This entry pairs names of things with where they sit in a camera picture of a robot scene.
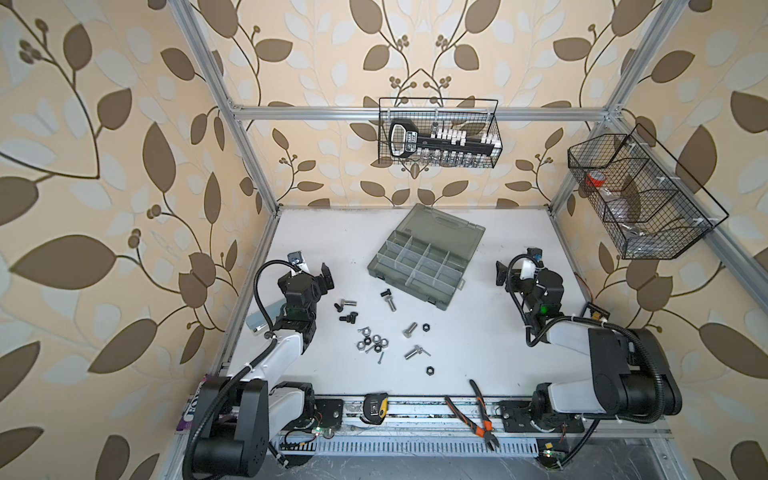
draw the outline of black tool holder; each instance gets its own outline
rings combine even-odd
[[[666,154],[667,174],[651,156]],[[626,260],[671,260],[728,218],[728,212],[641,124],[568,149],[568,168]],[[709,207],[709,214],[699,205]]]
[[[490,99],[380,98],[379,159],[403,167],[493,168],[503,149],[497,106]],[[402,135],[392,141],[395,128]]]

